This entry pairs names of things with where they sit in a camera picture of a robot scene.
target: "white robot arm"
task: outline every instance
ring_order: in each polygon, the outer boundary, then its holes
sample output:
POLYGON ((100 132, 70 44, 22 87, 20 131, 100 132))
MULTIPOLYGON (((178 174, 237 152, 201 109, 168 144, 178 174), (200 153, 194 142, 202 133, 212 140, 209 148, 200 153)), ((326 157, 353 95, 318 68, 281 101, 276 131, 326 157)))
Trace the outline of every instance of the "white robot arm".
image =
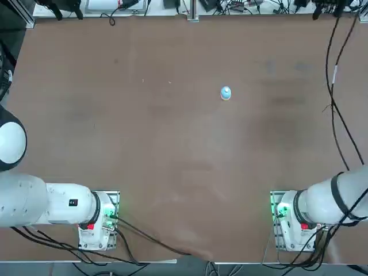
MULTIPOLYGON (((300 251, 317 231, 317 224, 336 225, 347 215, 344 224, 368 218, 368 195, 349 212, 368 189, 368 167, 338 174, 306 190, 287 191, 275 214, 281 225, 285 249, 300 251)), ((312 251, 315 236, 305 251, 312 251)))
POLYGON ((78 224, 82 249, 114 249, 117 221, 111 216, 118 215, 119 192, 12 174, 26 146, 22 123, 0 105, 0 227, 78 224))

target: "blue cap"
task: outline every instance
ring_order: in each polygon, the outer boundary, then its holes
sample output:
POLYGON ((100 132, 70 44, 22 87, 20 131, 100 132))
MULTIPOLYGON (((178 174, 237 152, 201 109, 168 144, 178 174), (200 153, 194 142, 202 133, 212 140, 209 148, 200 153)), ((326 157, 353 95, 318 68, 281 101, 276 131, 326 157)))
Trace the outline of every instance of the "blue cap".
POLYGON ((224 100, 224 101, 227 101, 230 99, 231 97, 231 89, 230 87, 228 86, 224 86, 222 89, 221 89, 221 98, 224 100))

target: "tabletop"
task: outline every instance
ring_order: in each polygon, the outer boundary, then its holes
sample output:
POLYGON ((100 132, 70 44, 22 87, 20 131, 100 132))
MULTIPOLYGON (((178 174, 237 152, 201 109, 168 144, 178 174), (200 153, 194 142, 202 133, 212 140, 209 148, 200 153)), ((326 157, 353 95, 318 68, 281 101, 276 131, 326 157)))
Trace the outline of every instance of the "tabletop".
MULTIPOLYGON (((7 106, 28 133, 16 170, 46 182, 119 190, 121 216, 170 246, 207 260, 259 263, 273 223, 270 191, 304 189, 343 171, 331 112, 323 111, 334 22, 310 16, 205 17, 197 24, 131 17, 117 18, 114 27, 106 18, 41 21, 26 32, 7 106), (223 86, 232 90, 229 101, 220 98, 223 86)), ((331 64, 351 23, 340 22, 331 64)), ((335 86, 363 157, 367 37, 367 26, 358 24, 335 86)), ((339 120, 336 128, 347 161, 359 167, 339 120)), ((72 225, 41 229, 78 242, 72 225)), ((326 261, 366 263, 366 231, 364 223, 341 229, 326 261)), ((74 260, 9 229, 0 232, 1 260, 74 260)), ((177 257, 124 232, 139 260, 177 257)), ((123 244, 110 254, 127 258, 123 244)), ((276 262, 272 244, 266 261, 276 262)))

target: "white cylindrical object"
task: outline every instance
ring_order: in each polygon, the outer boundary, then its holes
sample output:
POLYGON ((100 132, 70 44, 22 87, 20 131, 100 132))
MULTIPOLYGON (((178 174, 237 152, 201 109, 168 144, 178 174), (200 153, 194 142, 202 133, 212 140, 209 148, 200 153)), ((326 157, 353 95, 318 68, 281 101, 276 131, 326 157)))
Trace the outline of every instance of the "white cylindrical object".
POLYGON ((47 205, 42 179, 8 171, 0 173, 0 227, 34 224, 47 205))
MULTIPOLYGON (((368 188, 368 167, 362 166, 358 170, 344 172, 338 176, 337 182, 340 196, 350 209, 368 188)), ((333 198, 331 178, 303 191, 298 200, 298 207, 303 216, 313 223, 337 224, 344 216, 333 198)), ((368 195, 364 196, 352 214, 357 217, 368 216, 368 195)))
POLYGON ((96 200, 90 189, 73 183, 47 183, 48 206, 36 224, 80 224, 92 219, 96 200))

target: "equipment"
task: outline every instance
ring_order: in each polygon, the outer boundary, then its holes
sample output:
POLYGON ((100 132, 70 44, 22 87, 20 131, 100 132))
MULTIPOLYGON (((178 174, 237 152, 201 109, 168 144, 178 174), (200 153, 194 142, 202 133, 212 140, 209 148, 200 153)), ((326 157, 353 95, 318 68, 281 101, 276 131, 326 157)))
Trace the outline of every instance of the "equipment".
POLYGON ((79 20, 83 19, 83 13, 80 10, 81 0, 34 0, 38 5, 51 10, 57 20, 62 20, 63 15, 60 10, 75 13, 79 20))
POLYGON ((273 213, 280 223, 279 227, 275 227, 279 248, 313 251, 316 231, 320 227, 339 224, 344 216, 347 217, 343 225, 348 226, 367 219, 366 197, 349 212, 367 188, 368 166, 362 166, 358 170, 340 173, 314 184, 306 190, 271 192, 273 213), (281 200, 277 200, 277 196, 282 196, 281 200))
POLYGON ((11 173, 26 146, 22 123, 0 105, 0 227, 78 224, 80 248, 115 248, 117 219, 112 216, 118 216, 119 192, 11 173))

